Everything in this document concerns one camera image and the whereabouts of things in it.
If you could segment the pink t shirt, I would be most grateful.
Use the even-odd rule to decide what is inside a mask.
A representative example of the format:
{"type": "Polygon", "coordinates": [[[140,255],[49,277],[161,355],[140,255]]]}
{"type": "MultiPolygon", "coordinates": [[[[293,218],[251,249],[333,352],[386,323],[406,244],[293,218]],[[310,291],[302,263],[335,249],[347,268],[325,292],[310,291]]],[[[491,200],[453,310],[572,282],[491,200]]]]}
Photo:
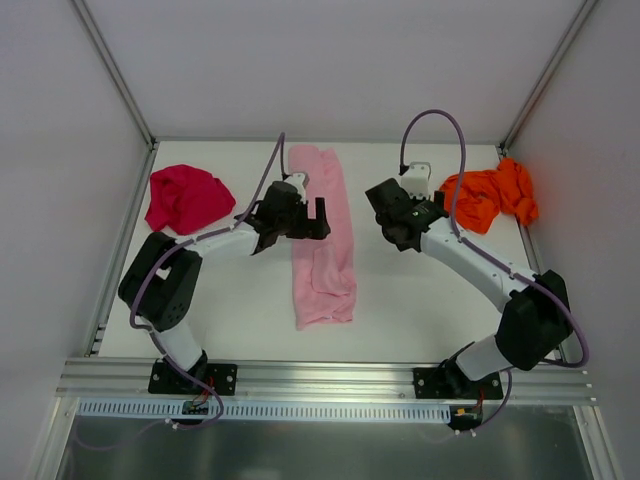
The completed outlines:
{"type": "Polygon", "coordinates": [[[310,201],[325,199],[330,234],[323,240],[292,243],[293,303],[296,327],[353,320],[357,282],[351,211],[339,158],[334,150],[295,145],[289,168],[308,174],[310,201]]]}

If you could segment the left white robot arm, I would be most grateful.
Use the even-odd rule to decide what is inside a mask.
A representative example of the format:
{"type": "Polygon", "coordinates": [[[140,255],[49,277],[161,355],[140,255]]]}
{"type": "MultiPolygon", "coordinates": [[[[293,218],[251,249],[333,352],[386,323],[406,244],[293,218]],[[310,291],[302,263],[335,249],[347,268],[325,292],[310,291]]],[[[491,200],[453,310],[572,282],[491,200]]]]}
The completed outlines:
{"type": "Polygon", "coordinates": [[[186,324],[204,258],[254,256],[281,237],[324,240],[331,232],[326,201],[307,198],[291,178],[273,182],[264,198],[233,223],[179,241],[165,233],[147,236],[118,287],[129,307],[130,326],[146,332],[171,371],[171,381],[194,393],[206,380],[208,357],[186,324]]]}

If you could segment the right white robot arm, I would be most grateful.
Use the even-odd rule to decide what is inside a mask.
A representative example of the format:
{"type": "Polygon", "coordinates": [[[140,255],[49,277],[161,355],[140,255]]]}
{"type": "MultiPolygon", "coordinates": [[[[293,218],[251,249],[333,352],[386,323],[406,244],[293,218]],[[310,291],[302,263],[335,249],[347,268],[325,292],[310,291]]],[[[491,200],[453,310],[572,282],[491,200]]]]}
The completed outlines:
{"type": "Polygon", "coordinates": [[[469,395],[494,373],[531,370],[574,333],[563,278],[520,268],[473,243],[445,210],[442,193],[433,201],[414,200],[388,179],[365,195],[387,241],[449,267],[501,314],[495,333],[445,361],[440,377],[451,395],[469,395]]]}

